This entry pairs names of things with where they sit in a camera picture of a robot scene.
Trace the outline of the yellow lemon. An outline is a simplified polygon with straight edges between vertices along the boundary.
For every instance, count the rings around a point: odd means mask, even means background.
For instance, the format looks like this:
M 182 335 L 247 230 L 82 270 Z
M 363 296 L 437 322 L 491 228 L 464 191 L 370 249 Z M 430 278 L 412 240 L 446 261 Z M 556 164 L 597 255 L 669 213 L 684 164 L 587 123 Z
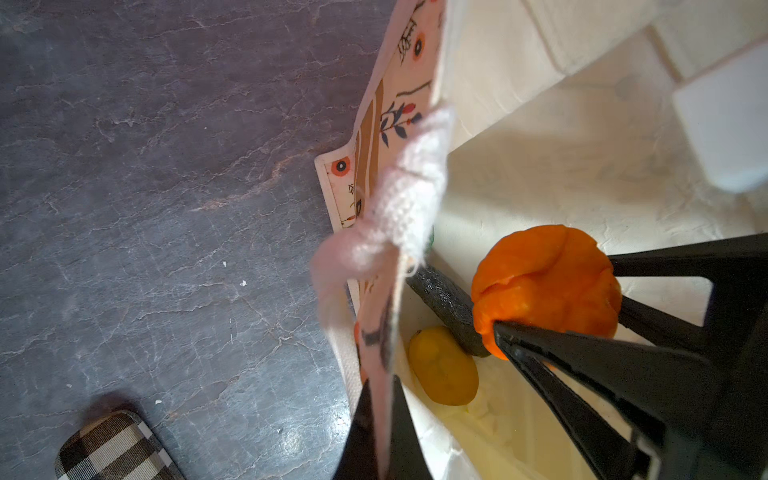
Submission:
M 471 355 L 444 326 L 418 330 L 407 348 L 413 373 L 435 403 L 464 406 L 474 400 L 479 374 Z

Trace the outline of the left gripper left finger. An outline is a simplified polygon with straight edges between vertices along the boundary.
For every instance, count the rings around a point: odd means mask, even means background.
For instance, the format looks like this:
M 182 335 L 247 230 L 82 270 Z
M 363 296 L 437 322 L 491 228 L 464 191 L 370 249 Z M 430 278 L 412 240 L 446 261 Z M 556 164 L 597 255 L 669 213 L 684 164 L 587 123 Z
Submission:
M 363 384 L 333 480 L 375 480 L 375 432 L 369 381 Z

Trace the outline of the cream canvas grocery bag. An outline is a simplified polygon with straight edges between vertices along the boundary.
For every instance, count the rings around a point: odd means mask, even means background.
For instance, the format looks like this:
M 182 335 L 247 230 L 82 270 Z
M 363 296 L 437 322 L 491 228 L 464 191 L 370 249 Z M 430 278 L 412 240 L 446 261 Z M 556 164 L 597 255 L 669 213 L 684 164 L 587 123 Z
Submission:
M 767 191 L 726 193 L 705 179 L 672 105 L 660 37 L 642 31 L 539 94 L 448 160 L 449 183 L 430 266 L 468 291 L 503 236 L 543 224 L 631 253 L 753 234 Z M 414 287 L 403 293 L 396 368 L 435 479 L 587 479 L 562 427 L 506 361 L 479 358 L 465 406 L 430 400 L 406 351 L 439 320 Z

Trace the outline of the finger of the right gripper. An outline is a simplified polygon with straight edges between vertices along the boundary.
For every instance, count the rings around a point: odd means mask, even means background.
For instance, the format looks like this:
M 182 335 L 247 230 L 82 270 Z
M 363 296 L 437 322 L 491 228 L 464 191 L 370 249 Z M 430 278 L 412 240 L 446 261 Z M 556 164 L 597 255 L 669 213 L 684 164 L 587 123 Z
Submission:
M 709 280 L 702 325 L 625 299 L 640 343 L 499 322 L 498 347 L 600 479 L 765 478 L 766 235 L 611 261 L 620 276 Z

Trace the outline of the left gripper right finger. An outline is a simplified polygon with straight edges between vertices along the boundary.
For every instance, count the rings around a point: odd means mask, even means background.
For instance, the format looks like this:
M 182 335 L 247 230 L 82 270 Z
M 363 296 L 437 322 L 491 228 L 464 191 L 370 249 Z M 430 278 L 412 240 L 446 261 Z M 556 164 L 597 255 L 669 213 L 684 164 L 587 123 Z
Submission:
M 392 428 L 388 478 L 432 480 L 398 376 L 393 380 Z

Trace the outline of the orange pumpkin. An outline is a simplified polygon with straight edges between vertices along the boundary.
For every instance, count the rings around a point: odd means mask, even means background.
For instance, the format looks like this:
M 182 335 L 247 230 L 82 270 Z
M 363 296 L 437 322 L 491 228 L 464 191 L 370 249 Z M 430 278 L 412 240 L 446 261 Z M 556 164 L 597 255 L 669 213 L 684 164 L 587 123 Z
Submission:
M 476 332 L 488 352 L 503 359 L 495 323 L 611 339 L 622 293 L 612 263 L 591 236 L 545 225 L 499 240 L 477 267 L 471 299 Z

